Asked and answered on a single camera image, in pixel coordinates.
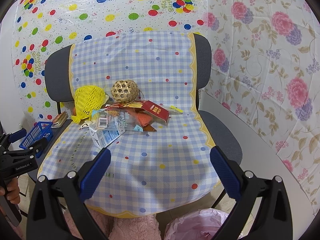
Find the left hand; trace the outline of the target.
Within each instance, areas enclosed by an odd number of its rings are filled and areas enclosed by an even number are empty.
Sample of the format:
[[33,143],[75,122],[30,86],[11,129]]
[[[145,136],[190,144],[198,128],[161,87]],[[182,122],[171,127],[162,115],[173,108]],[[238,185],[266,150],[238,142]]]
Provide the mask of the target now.
[[[0,195],[4,196],[5,189],[1,187]],[[11,182],[7,185],[7,200],[11,202],[11,204],[19,204],[20,203],[20,188],[18,186],[18,179],[13,178]]]

